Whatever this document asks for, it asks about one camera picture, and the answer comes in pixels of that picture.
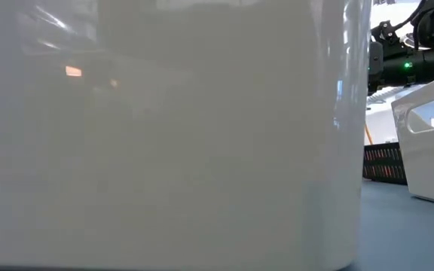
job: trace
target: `white plastic bin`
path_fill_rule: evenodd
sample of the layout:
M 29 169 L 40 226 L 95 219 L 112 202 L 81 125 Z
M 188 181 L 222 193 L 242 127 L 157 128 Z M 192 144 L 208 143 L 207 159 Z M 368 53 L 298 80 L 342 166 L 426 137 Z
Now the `white plastic bin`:
M 0 0 L 0 266 L 349 264 L 370 10 Z
M 411 110 L 434 101 L 434 81 L 392 103 L 396 129 L 405 165 L 408 187 L 412 194 L 434 200 L 434 129 L 422 125 L 412 131 Z

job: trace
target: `black machine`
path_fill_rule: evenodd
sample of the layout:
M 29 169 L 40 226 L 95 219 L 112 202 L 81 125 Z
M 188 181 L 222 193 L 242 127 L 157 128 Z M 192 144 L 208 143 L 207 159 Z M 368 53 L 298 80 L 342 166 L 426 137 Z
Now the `black machine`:
M 407 23 L 414 27 L 413 47 L 396 35 Z M 396 26 L 381 22 L 371 30 L 371 36 L 368 95 L 381 87 L 434 81 L 434 0 L 421 0 L 411 16 Z

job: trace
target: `black cable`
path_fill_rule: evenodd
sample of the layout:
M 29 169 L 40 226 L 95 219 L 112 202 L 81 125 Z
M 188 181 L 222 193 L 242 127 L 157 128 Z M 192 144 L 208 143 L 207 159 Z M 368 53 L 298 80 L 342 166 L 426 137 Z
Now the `black cable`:
M 418 25 L 416 25 L 413 28 L 413 43 L 414 43 L 414 49 L 419 50 L 420 49 L 420 37 L 418 37 Z
M 404 22 L 397 24 L 394 27 L 394 30 L 396 31 L 398 29 L 401 29 L 403 26 L 405 26 L 405 24 L 411 22 L 411 20 L 413 20 L 418 15 L 418 13 L 420 12 L 420 9 L 425 5 L 425 3 L 426 3 L 426 0 L 421 0 L 420 4 L 418 4 L 418 7 L 416 8 L 416 10 L 413 11 L 413 13 L 410 15 L 410 17 L 408 19 L 406 19 Z

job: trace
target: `gray countertop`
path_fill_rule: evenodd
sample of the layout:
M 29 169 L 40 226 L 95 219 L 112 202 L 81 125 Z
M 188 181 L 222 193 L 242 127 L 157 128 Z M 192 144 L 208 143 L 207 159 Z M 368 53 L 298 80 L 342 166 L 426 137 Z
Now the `gray countertop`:
M 346 271 L 434 271 L 434 202 L 364 181 L 359 256 Z

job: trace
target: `orange wire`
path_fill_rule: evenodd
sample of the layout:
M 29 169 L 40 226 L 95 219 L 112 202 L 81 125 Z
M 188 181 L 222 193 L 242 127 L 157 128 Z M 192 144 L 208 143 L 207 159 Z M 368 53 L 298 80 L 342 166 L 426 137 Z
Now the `orange wire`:
M 373 139 L 371 139 L 371 133 L 369 133 L 368 124 L 365 123 L 365 131 L 366 135 L 368 136 L 369 144 L 373 145 Z

